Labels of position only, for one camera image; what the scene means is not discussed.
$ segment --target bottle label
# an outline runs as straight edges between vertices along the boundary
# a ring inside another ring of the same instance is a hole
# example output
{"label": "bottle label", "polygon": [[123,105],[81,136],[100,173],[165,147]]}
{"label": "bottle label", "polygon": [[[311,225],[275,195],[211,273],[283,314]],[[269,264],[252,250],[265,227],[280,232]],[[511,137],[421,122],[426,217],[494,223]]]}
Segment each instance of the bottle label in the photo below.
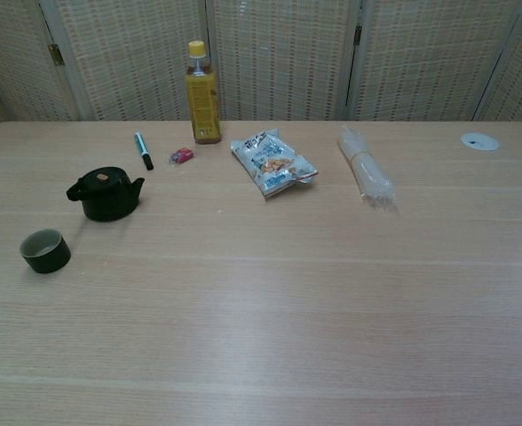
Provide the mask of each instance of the bottle label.
{"label": "bottle label", "polygon": [[187,75],[186,91],[192,116],[194,138],[219,138],[218,88],[216,75]]}

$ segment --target teapot spout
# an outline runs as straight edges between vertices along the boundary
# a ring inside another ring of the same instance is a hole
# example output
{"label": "teapot spout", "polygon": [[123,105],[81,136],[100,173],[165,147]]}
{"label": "teapot spout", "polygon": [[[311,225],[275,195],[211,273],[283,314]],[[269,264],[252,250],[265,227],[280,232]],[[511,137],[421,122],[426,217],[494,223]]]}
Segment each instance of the teapot spout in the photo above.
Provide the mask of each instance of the teapot spout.
{"label": "teapot spout", "polygon": [[134,201],[138,200],[138,196],[140,195],[140,189],[143,186],[143,182],[145,182],[145,178],[139,177],[135,179],[130,186],[130,196]]}

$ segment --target small pink object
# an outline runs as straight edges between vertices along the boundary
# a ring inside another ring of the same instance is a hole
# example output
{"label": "small pink object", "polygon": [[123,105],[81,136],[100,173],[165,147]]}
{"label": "small pink object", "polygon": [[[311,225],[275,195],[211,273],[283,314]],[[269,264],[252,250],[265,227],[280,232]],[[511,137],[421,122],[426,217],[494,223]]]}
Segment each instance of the small pink object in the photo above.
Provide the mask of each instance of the small pink object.
{"label": "small pink object", "polygon": [[194,158],[194,151],[188,148],[180,148],[170,156],[170,164],[182,164],[191,158]]}

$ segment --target black teapot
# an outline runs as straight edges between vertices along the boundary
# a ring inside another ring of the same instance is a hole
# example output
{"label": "black teapot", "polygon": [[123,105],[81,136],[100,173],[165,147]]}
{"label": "black teapot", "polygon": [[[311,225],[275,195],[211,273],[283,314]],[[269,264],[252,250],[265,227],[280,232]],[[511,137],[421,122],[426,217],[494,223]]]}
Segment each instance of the black teapot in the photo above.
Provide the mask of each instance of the black teapot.
{"label": "black teapot", "polygon": [[83,212],[91,220],[108,222],[129,215],[138,205],[145,179],[131,183],[125,170],[118,167],[95,169],[77,179],[66,191],[71,201],[81,201]]}

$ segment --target pen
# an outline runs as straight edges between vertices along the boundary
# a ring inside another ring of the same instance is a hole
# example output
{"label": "pen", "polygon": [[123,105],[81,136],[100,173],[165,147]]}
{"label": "pen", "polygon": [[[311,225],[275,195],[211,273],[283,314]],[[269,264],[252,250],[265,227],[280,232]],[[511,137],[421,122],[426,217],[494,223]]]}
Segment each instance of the pen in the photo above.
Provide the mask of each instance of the pen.
{"label": "pen", "polygon": [[143,139],[143,135],[140,134],[140,131],[135,133],[135,144],[137,144],[140,156],[143,157],[143,162],[146,165],[146,169],[154,169],[153,162],[151,161],[151,154],[149,154],[148,150],[146,149],[145,140]]}

